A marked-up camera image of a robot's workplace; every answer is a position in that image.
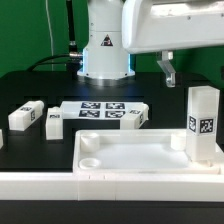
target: white tower block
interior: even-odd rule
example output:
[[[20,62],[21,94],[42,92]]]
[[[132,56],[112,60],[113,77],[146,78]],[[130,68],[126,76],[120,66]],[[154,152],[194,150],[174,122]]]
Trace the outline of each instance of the white tower block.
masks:
[[[219,90],[189,88],[186,153],[192,161],[214,158]]]

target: black tabletop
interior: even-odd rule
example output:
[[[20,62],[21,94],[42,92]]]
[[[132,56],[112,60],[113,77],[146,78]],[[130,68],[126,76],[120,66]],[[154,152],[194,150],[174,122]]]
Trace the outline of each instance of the black tabletop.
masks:
[[[62,101],[144,102],[149,120],[141,128],[185,128],[187,87],[210,84],[200,75],[184,76],[184,87],[167,88],[160,73],[138,73],[130,84],[98,87],[80,83],[68,72],[11,72],[0,79],[0,171],[71,172],[75,133],[84,129],[119,129],[119,121],[64,120],[63,141],[47,141],[47,109]],[[10,131],[8,115],[27,101],[42,100],[43,116],[26,131]]]
[[[0,171],[72,172],[75,133],[83,129],[119,129],[119,121],[64,120],[63,141],[46,141],[49,107],[62,101],[124,101],[149,105],[149,120],[141,128],[185,128],[187,87],[210,85],[200,75],[183,76],[183,87],[167,88],[159,73],[138,73],[117,87],[97,87],[77,81],[67,72],[12,72],[0,79]],[[8,115],[29,100],[42,100],[44,114],[25,132],[10,131]],[[223,93],[219,120],[222,120]],[[224,144],[222,122],[217,142]],[[0,223],[223,223],[223,203],[126,201],[0,201]]]

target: black cable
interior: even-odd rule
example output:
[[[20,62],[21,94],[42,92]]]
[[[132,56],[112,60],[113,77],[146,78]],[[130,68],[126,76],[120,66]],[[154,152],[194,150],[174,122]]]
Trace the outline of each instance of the black cable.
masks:
[[[67,16],[68,16],[68,33],[69,33],[69,51],[77,51],[75,42],[74,16],[72,0],[66,0]]]
[[[46,62],[46,63],[36,63],[32,66],[30,66],[27,71],[28,72],[32,72],[37,66],[41,66],[41,65],[66,65],[67,62]]]
[[[43,62],[45,62],[45,61],[49,61],[49,60],[56,59],[56,58],[67,58],[67,57],[69,57],[69,54],[59,54],[59,55],[53,55],[53,56],[49,56],[49,57],[43,58],[43,59],[37,61],[37,62],[36,62],[35,64],[33,64],[32,66],[30,66],[30,67],[27,69],[27,71],[28,71],[28,72],[33,71],[33,69],[34,69],[36,66],[40,65],[41,63],[43,63]]]

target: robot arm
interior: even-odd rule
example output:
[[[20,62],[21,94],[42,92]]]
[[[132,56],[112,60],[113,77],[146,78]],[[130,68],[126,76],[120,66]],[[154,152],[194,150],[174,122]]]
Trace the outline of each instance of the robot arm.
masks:
[[[122,16],[123,47],[133,54],[160,52],[168,87],[178,84],[173,50],[224,44],[224,2],[127,0]]]

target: green backdrop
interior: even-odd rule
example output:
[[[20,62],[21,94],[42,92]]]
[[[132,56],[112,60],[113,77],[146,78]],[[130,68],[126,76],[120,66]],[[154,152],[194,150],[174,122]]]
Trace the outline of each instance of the green backdrop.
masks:
[[[76,41],[80,50],[88,42],[87,0],[73,0]],[[54,52],[68,52],[68,27],[65,0],[49,0],[54,37]],[[0,77],[9,71],[23,70],[51,55],[45,0],[0,1]],[[175,51],[173,64],[179,72],[199,73],[224,88],[221,66],[224,47]],[[55,66],[64,70],[64,66]],[[155,54],[136,56],[136,71],[161,71]]]

